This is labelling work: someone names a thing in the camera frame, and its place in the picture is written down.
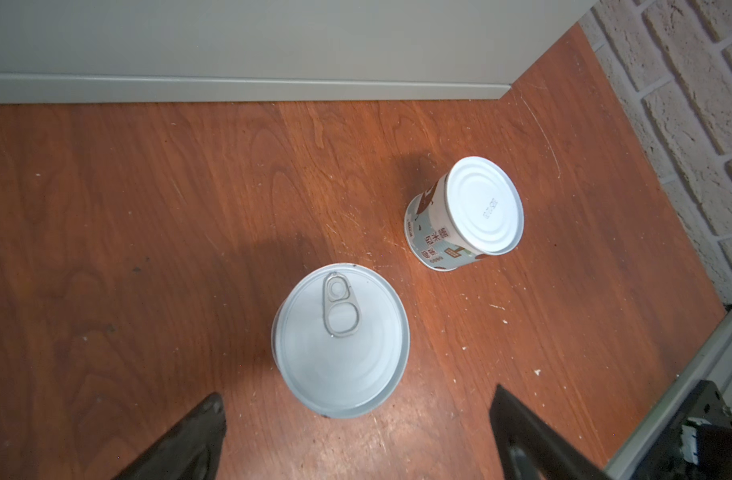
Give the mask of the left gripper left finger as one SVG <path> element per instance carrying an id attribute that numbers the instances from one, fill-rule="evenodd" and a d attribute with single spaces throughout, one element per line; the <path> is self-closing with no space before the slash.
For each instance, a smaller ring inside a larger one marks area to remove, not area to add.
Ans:
<path id="1" fill-rule="evenodd" d="M 215 479 L 226 434 L 223 398 L 213 392 L 115 479 Z"/>

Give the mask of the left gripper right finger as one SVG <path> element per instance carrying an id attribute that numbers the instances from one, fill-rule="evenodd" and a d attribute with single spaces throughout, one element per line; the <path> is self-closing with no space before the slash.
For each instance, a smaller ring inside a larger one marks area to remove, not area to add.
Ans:
<path id="1" fill-rule="evenodd" d="M 608 477 L 501 384 L 490 423 L 506 479 Z"/>

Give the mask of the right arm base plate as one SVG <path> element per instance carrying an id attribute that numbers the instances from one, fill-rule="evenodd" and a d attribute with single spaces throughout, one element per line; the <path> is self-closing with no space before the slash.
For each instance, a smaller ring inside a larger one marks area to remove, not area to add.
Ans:
<path id="1" fill-rule="evenodd" d="M 732 415 L 701 380 L 632 474 L 634 479 L 732 479 Z"/>

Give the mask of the white can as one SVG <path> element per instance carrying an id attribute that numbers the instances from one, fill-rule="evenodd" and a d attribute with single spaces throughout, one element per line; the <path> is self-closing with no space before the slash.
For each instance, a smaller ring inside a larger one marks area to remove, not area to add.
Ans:
<path id="1" fill-rule="evenodd" d="M 505 255 L 518 246 L 524 227 L 515 184 L 501 167 L 479 156 L 457 161 L 409 203 L 404 216 L 410 250 L 435 271 Z"/>
<path id="2" fill-rule="evenodd" d="M 275 363 L 293 395 L 334 419 L 366 415 L 395 391 L 410 352 L 406 310 L 377 272 L 352 263 L 321 267 L 279 307 Z"/>

